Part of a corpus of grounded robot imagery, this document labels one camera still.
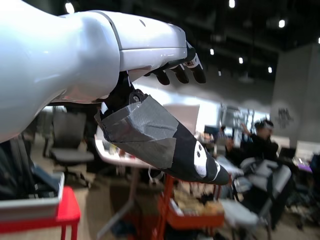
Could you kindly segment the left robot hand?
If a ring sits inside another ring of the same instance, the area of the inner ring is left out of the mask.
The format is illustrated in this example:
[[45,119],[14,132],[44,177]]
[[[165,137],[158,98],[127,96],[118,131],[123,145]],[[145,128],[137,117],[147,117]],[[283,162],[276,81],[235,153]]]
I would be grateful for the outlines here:
[[0,140],[24,131],[50,103],[93,104],[105,139],[187,182],[226,185],[228,172],[182,123],[134,88],[172,70],[206,76],[185,32],[163,21],[105,10],[55,16],[21,0],[0,3]]

